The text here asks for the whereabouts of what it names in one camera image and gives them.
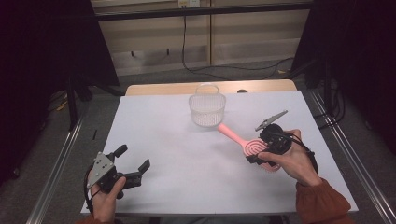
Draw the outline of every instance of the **white table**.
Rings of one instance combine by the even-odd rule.
[[[299,91],[226,93],[223,123],[244,139],[263,119],[285,109],[276,121],[300,129],[316,152],[320,176],[343,194],[357,211],[347,185]],[[190,94],[125,96],[114,118],[104,152],[126,144],[115,164],[131,173],[146,159],[151,167],[142,186],[124,191],[117,213],[147,216],[272,215],[295,212],[295,180],[282,169],[269,174],[243,156],[234,141],[216,128],[191,121]],[[85,205],[81,211],[88,213]]]

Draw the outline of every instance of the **metal frame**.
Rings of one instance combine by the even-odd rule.
[[[61,174],[64,170],[64,166],[66,165],[67,158],[69,157],[70,151],[72,150],[73,145],[78,137],[78,133],[82,125],[82,120],[88,111],[89,105],[90,102],[82,105],[81,116],[78,119],[73,131],[69,132],[69,135],[67,135],[64,146],[62,147],[61,153],[59,154],[58,160],[55,162],[47,180],[47,183],[41,191],[40,196],[35,203],[35,207],[26,221],[26,224],[42,223],[44,216],[46,215],[47,209],[50,206],[52,196],[55,193],[56,186],[61,179]]]
[[[184,17],[184,16],[202,16],[202,15],[220,15],[233,13],[249,13],[249,12],[269,12],[269,11],[291,11],[291,10],[305,10],[318,7],[318,5],[333,5],[338,1],[331,2],[316,2],[305,1],[296,3],[280,3],[280,4],[260,4],[260,5],[244,5],[244,6],[229,6],[229,7],[190,7],[190,8],[171,8],[161,10],[149,11],[135,11],[135,12],[115,12],[115,13],[96,13],[95,15],[73,15],[52,18],[53,21],[123,21],[123,20],[137,20],[137,19],[151,19],[151,18],[166,18],[166,17]]]
[[[309,93],[311,94],[312,99],[314,99],[319,111],[321,113],[325,113],[326,108],[324,106],[324,100],[322,99],[320,94],[317,91],[315,92],[310,91]],[[392,207],[390,206],[386,196],[381,191],[379,186],[375,183],[375,181],[370,176],[370,174],[367,172],[355,149],[353,148],[352,145],[350,145],[349,141],[347,140],[347,137],[344,135],[343,131],[338,126],[335,119],[326,115],[325,120],[326,123],[330,125],[329,127],[332,131],[332,134],[334,135],[340,148],[343,150],[344,154],[346,155],[347,160],[349,161],[350,165],[355,171],[358,179],[361,181],[361,184],[363,185],[368,196],[372,200],[379,215],[384,220],[384,223],[387,224],[396,223],[395,212],[392,210]]]

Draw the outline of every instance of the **wire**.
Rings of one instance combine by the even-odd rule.
[[[85,173],[84,176],[84,181],[83,181],[83,188],[84,188],[84,197],[85,197],[85,202],[87,203],[87,208],[88,210],[90,210],[91,213],[93,213],[93,205],[92,205],[92,201],[90,200],[89,196],[88,196],[88,176],[90,175],[90,171],[93,168],[93,164],[91,164],[88,169],[87,172]]]
[[[91,196],[91,198],[90,198],[90,201],[91,201],[91,202],[92,202],[93,197],[96,196],[96,194],[98,194],[100,191],[102,191],[102,190],[99,189],[98,191],[96,191],[96,192]]]
[[[323,81],[322,81],[321,83],[319,83],[319,85],[321,85],[322,87],[324,87]],[[337,97],[337,94],[338,94],[338,92],[339,92],[339,89],[338,89],[338,88],[335,88],[335,89],[331,89],[331,90],[336,92],[336,94],[332,97],[332,114],[334,114],[334,110],[337,110],[337,114],[338,114],[339,111],[340,111],[340,108],[339,108],[339,101],[338,101],[338,97]],[[319,118],[321,118],[321,117],[328,116],[328,115],[329,115],[329,112],[327,111],[327,112],[324,112],[324,113],[322,113],[322,114],[315,115],[315,116],[313,116],[313,117],[314,117],[314,119],[319,119]]]
[[[288,137],[287,135],[281,134],[281,133],[270,133],[270,132],[268,132],[268,133],[271,134],[271,135],[274,135],[274,136],[278,136],[278,137],[282,137],[282,138],[289,139],[290,141],[296,143],[297,145],[299,145],[299,146],[301,146],[303,149],[305,149],[306,156],[309,158],[309,160],[311,160],[312,166],[314,167],[315,171],[318,173],[318,163],[317,163],[317,160],[315,159],[315,152],[313,152],[311,149],[309,149],[309,147],[307,147],[307,146],[303,143],[303,141],[301,140],[301,138],[299,138],[298,136],[296,136],[296,135],[294,135],[294,134],[292,134],[291,136],[296,137],[298,140],[296,140],[296,139],[294,139],[294,138],[290,138],[290,137]]]
[[[305,69],[310,68],[312,65],[316,64],[318,62],[317,59],[313,59],[311,61],[309,61],[308,63],[305,63],[303,65],[301,65],[299,68],[297,68],[296,70],[294,70],[293,72],[291,72],[288,76],[285,77],[285,79],[294,79],[297,76],[299,76],[300,74],[303,73],[303,71]]]
[[[320,130],[322,130],[322,129],[324,129],[324,128],[331,127],[331,126],[333,126],[333,125],[336,125],[336,124],[338,124],[338,123],[344,118],[345,113],[346,113],[346,103],[345,103],[345,96],[344,96],[343,93],[341,93],[341,98],[342,98],[342,100],[343,100],[343,106],[342,106],[343,109],[340,108],[340,112],[337,113],[336,116],[334,116],[333,120],[330,120],[330,122],[328,122],[328,123],[326,123],[326,124],[324,124],[324,125],[318,127]]]
[[[206,76],[211,76],[211,77],[217,77],[220,79],[230,80],[227,77],[219,77],[219,76],[216,76],[213,74],[203,73],[203,72],[199,72],[199,71],[209,69],[209,68],[231,68],[231,69],[248,70],[248,71],[260,71],[260,70],[270,69],[270,68],[274,67],[275,69],[274,69],[273,73],[271,75],[263,78],[263,79],[267,79],[268,77],[272,77],[276,73],[276,69],[279,67],[279,65],[281,63],[294,59],[293,57],[289,57],[289,58],[283,59],[273,65],[269,65],[266,67],[259,67],[259,68],[245,68],[245,67],[230,66],[230,65],[211,65],[211,66],[205,66],[205,67],[201,67],[201,68],[191,69],[191,68],[187,67],[186,62],[185,62],[185,46],[186,46],[186,31],[187,31],[186,16],[184,16],[183,19],[184,19],[184,32],[183,32],[183,48],[181,51],[181,62],[183,64],[183,67],[191,73],[194,73],[197,75],[206,75]]]
[[[301,140],[301,138],[299,138],[297,135],[295,135],[294,133],[292,134],[293,137],[297,138],[300,142],[303,142],[303,140]]]

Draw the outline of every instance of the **human hand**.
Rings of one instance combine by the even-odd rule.
[[[293,138],[297,141],[302,139],[300,130],[285,132],[295,135],[296,137],[293,136]],[[311,160],[309,160],[306,155],[305,149],[295,142],[292,142],[290,150],[283,155],[276,155],[271,152],[261,152],[258,157],[265,161],[278,163],[289,176],[293,177],[304,186],[316,186],[322,182],[318,174],[315,172]]]
[[[93,197],[93,217],[95,219],[100,222],[114,222],[117,194],[122,191],[125,182],[126,178],[124,176],[118,179],[108,194],[102,192],[97,184],[92,186],[91,195]]]

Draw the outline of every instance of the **sleeve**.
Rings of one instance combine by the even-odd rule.
[[[354,221],[348,216],[350,204],[327,180],[314,187],[296,184],[297,213],[303,223],[349,224]]]
[[[99,220],[93,217],[93,214],[90,214],[88,217],[83,218],[76,222],[76,224],[113,224],[111,222],[100,222]]]

